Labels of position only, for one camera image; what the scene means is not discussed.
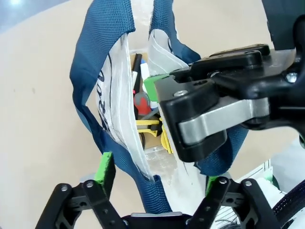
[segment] floor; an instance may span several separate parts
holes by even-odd
[[[68,77],[90,2],[0,1],[2,229],[34,228],[55,185],[77,185],[98,166],[100,152],[75,112]],[[272,45],[260,1],[176,0],[174,11],[180,39],[202,56]],[[94,99],[88,106],[95,110]],[[288,128],[250,132],[232,175],[247,173],[296,137]],[[143,212],[134,182],[119,170],[111,201],[122,216]],[[89,211],[76,228],[88,226],[100,228]]]

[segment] bag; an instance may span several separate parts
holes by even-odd
[[[172,5],[173,0],[153,2],[147,36],[151,74],[169,73],[200,59],[199,54],[178,40]],[[184,213],[193,214],[205,195],[205,176],[200,174],[217,176],[226,172],[247,130],[239,126],[229,129],[226,143],[195,164],[184,163],[176,155],[177,170],[172,184],[181,189],[167,187],[177,195],[166,195],[160,177],[150,171],[137,134],[128,43],[128,35],[133,32],[130,0],[93,0],[71,66],[73,102],[99,150],[113,152],[117,167],[134,179],[147,212],[158,214],[183,208]],[[101,125],[86,106],[95,86]],[[190,203],[188,198],[192,194],[196,199]],[[184,198],[179,199],[182,207],[174,205],[177,198]]]

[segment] gray floor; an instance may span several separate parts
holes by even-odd
[[[68,0],[0,0],[0,33]]]

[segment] beige table surface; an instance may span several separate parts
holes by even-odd
[[[0,35],[0,226],[32,229],[56,184],[95,172],[100,153],[72,103],[69,71],[90,0],[71,0]],[[202,56],[269,43],[260,1],[176,0],[181,40]],[[94,99],[89,107],[95,108]],[[251,132],[231,172],[240,176],[295,137]],[[134,182],[118,171],[111,201],[121,215],[143,211]],[[76,228],[99,228],[91,212]]]

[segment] braided cable sleeve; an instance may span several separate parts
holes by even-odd
[[[305,207],[305,180],[288,192],[274,207],[273,212],[280,222],[285,225],[298,211]]]

